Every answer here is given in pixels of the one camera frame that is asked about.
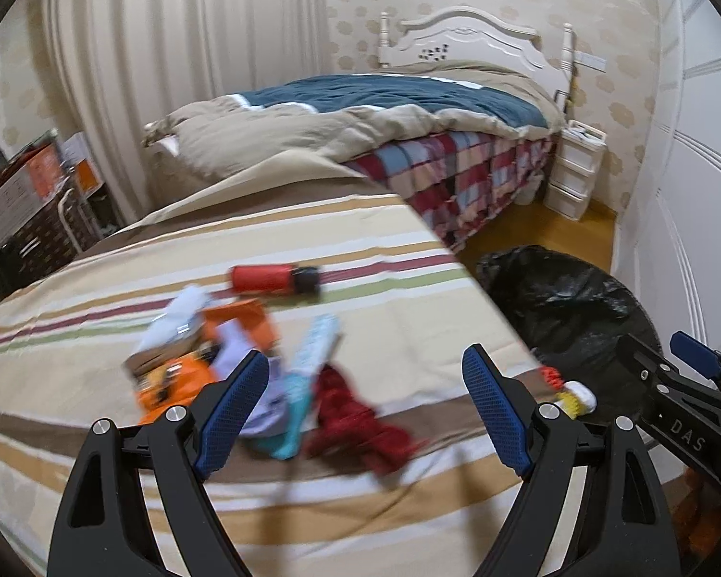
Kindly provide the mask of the teal white tube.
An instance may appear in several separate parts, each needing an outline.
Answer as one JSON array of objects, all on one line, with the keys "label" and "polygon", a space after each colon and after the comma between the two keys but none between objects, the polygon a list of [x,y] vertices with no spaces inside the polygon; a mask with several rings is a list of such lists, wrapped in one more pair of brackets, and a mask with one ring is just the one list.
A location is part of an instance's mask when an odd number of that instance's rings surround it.
[{"label": "teal white tube", "polygon": [[302,426],[310,413],[313,383],[331,358],[340,337],[340,320],[332,314],[313,318],[285,374],[287,423],[281,434],[259,438],[254,448],[278,461],[294,459],[302,441]]}]

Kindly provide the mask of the white wall switch panel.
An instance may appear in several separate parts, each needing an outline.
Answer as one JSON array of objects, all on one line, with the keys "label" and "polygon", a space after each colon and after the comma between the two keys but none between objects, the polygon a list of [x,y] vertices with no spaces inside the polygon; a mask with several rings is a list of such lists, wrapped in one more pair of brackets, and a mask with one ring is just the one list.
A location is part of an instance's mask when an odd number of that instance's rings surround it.
[{"label": "white wall switch panel", "polygon": [[600,73],[604,73],[607,69],[607,61],[604,60],[603,57],[584,51],[575,51],[574,62],[577,65],[596,70]]}]

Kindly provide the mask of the yellow foam net roll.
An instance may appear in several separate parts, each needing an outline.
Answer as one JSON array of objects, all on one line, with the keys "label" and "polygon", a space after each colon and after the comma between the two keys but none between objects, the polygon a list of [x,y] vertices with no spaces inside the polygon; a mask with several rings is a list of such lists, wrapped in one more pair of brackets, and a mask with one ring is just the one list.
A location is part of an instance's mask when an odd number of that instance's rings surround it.
[{"label": "yellow foam net roll", "polygon": [[571,419],[591,414],[597,409],[597,398],[590,388],[577,380],[569,380],[562,386],[555,404]]}]

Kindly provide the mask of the white orange cardboard box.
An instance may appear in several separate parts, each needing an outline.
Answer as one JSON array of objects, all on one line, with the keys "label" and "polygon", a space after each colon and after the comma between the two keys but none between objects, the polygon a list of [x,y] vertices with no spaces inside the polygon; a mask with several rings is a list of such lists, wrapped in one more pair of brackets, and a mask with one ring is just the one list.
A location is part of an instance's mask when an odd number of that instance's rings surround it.
[{"label": "white orange cardboard box", "polygon": [[24,155],[0,178],[0,246],[55,197],[66,181],[57,146]]}]

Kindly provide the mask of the small orange white box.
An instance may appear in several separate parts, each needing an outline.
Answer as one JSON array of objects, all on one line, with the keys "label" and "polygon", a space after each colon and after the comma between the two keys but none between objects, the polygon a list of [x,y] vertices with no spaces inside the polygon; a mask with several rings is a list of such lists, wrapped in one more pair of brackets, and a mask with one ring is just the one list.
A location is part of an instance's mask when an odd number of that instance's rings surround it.
[{"label": "small orange white box", "polygon": [[66,138],[61,143],[61,154],[64,167],[73,172],[79,189],[86,197],[91,197],[104,185],[83,132],[76,132]]}]

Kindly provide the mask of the orange-red foam net roll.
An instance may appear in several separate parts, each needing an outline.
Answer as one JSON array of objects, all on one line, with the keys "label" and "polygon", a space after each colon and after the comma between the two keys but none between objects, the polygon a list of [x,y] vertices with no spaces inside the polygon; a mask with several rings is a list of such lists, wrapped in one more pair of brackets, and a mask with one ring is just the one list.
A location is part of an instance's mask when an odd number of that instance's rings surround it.
[{"label": "orange-red foam net roll", "polygon": [[539,372],[540,375],[542,375],[544,382],[546,382],[547,386],[553,389],[553,391],[558,392],[564,389],[565,382],[558,370],[553,369],[553,367],[542,366],[539,369]]}]

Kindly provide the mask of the plaid bed sheet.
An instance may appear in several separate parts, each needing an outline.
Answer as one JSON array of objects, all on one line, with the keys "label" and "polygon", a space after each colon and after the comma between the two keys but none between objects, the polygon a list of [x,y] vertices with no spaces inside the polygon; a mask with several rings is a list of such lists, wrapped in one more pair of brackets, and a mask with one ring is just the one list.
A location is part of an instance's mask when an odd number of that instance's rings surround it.
[{"label": "plaid bed sheet", "polygon": [[544,172],[556,143],[445,132],[387,143],[348,167],[397,193],[457,251]]}]

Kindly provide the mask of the lavender paper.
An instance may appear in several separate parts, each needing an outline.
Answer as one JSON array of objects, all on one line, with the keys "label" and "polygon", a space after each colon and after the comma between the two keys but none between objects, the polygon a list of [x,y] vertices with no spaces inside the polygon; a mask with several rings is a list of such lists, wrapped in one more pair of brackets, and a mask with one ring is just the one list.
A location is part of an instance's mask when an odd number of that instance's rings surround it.
[{"label": "lavender paper", "polygon": [[235,320],[221,327],[223,341],[211,363],[224,393],[208,418],[213,435],[232,430],[249,439],[281,434],[287,423],[285,378],[278,356],[255,351]]}]

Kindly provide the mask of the red label bottle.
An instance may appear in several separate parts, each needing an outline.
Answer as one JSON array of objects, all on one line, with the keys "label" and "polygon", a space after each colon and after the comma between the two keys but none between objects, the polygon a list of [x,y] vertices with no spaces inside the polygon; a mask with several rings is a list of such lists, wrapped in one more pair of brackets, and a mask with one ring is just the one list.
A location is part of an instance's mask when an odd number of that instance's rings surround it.
[{"label": "red label bottle", "polygon": [[316,296],[322,288],[318,267],[301,264],[237,264],[229,276],[242,296]]}]

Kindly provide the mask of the white wardrobe doors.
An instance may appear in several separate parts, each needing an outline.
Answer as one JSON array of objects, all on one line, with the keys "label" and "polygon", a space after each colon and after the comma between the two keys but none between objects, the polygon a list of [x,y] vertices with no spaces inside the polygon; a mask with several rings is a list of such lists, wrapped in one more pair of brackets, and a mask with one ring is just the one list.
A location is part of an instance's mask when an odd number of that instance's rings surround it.
[{"label": "white wardrobe doors", "polygon": [[661,341],[684,331],[721,351],[721,15],[710,0],[658,1],[654,115],[612,274]]}]

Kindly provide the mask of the black trash bag bin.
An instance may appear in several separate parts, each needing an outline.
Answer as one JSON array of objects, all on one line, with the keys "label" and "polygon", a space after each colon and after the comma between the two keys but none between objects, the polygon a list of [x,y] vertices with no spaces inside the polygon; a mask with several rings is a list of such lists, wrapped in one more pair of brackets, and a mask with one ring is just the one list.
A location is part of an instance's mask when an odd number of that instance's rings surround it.
[{"label": "black trash bag bin", "polygon": [[650,316],[619,280],[573,255],[539,245],[495,251],[476,279],[543,365],[594,392],[590,421],[635,419],[643,386],[617,360],[617,340],[633,335],[661,351]]}]

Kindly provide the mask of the yellow label brown bottle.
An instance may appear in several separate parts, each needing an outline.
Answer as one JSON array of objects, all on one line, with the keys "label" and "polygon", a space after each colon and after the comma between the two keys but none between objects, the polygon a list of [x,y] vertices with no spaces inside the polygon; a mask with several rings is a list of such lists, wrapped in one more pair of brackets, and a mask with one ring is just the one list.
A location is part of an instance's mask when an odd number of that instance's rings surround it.
[{"label": "yellow label brown bottle", "polygon": [[146,379],[149,373],[165,365],[171,364],[178,358],[191,356],[195,360],[202,360],[211,365],[220,351],[220,345],[216,342],[202,342],[199,347],[185,348],[178,344],[165,345],[165,347],[150,349],[149,351],[138,351],[124,361],[124,369],[134,380]]}]

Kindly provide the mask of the brown patterned storage box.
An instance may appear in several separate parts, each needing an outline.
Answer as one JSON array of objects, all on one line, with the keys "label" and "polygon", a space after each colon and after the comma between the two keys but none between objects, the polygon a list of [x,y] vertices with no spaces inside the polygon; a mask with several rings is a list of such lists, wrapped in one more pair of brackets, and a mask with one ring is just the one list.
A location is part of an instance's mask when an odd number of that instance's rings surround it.
[{"label": "brown patterned storage box", "polygon": [[91,207],[64,180],[49,200],[0,197],[0,300],[45,279],[102,240]]}]

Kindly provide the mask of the white plastic drawer unit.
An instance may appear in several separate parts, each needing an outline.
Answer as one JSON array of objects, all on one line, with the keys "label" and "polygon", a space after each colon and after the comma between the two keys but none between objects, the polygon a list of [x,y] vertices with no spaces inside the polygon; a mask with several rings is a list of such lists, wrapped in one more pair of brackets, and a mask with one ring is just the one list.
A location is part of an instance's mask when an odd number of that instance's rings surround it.
[{"label": "white plastic drawer unit", "polygon": [[561,133],[543,203],[578,222],[589,207],[606,150],[606,133],[581,121],[569,121]]}]

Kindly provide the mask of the striped bed sheet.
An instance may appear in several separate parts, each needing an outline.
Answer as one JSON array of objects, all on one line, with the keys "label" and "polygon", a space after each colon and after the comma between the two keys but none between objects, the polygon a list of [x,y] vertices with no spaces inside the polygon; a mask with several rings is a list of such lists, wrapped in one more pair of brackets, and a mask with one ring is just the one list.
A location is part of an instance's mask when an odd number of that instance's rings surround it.
[{"label": "striped bed sheet", "polygon": [[238,444],[207,491],[258,576],[470,576],[518,491],[463,384],[481,344],[538,399],[538,362],[401,197],[308,152],[283,152],[144,217],[0,303],[0,531],[43,575],[91,424],[141,419],[126,369],[194,292],[290,365],[315,318],[332,361],[418,452],[378,477],[346,459],[276,461]]}]

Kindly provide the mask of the white wooden headboard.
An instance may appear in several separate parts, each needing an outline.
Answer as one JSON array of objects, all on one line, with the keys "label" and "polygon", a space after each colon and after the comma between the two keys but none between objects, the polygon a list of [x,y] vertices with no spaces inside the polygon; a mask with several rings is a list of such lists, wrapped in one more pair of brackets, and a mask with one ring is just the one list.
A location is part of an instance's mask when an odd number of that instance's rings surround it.
[{"label": "white wooden headboard", "polygon": [[392,27],[390,14],[381,13],[377,57],[383,68],[447,60],[479,61],[529,77],[562,107],[571,93],[574,33],[568,22],[562,30],[559,65],[552,65],[538,47],[540,34],[534,27],[511,24],[467,5],[453,5],[401,21],[402,35],[396,44],[390,43]]}]

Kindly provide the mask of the orange plastic wrapper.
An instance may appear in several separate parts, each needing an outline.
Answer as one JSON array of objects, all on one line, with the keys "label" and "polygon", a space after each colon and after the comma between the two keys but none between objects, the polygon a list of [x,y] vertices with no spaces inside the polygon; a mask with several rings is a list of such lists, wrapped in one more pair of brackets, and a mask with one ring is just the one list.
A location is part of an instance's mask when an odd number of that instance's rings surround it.
[{"label": "orange plastic wrapper", "polygon": [[170,406],[188,406],[198,393],[217,378],[206,360],[188,353],[150,370],[137,381],[137,403],[143,410],[139,423],[149,425]]}]

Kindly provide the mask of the dark red mesh net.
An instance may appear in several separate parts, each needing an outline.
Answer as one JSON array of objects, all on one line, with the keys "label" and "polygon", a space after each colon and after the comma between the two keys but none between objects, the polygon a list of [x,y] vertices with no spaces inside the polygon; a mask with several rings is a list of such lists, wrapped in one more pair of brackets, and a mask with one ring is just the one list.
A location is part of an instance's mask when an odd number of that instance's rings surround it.
[{"label": "dark red mesh net", "polygon": [[424,445],[408,430],[381,421],[331,364],[318,373],[312,393],[316,428],[306,443],[309,457],[346,454],[377,476],[386,476],[408,465]]}]

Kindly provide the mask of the white footboard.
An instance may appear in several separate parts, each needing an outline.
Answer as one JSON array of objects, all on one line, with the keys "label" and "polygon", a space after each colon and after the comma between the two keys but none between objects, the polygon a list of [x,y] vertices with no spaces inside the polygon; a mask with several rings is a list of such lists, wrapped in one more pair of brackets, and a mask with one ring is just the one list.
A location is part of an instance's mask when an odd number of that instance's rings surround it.
[{"label": "white footboard", "polygon": [[150,189],[157,206],[168,206],[216,184],[216,178],[203,175],[183,158],[178,137],[165,132],[157,121],[144,125],[143,134]]}]

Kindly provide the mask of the beige and blue duvet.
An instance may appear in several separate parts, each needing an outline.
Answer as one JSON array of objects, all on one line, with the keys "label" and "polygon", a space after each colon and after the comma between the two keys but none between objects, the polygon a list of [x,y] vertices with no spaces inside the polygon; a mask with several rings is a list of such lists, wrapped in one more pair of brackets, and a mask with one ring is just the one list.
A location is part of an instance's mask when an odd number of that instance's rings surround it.
[{"label": "beige and blue duvet", "polygon": [[389,142],[442,132],[536,141],[564,125],[556,101],[527,75],[445,60],[194,101],[147,125],[143,143],[150,151],[168,147],[181,172],[215,182],[291,150],[346,163]]}]

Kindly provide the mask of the beige curtain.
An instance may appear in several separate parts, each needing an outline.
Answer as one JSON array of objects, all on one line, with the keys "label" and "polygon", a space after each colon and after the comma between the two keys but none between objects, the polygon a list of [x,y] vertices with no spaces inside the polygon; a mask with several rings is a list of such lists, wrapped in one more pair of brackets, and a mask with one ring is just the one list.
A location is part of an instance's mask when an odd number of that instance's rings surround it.
[{"label": "beige curtain", "polygon": [[332,68],[325,0],[42,0],[64,96],[130,222],[156,209],[144,125]]}]

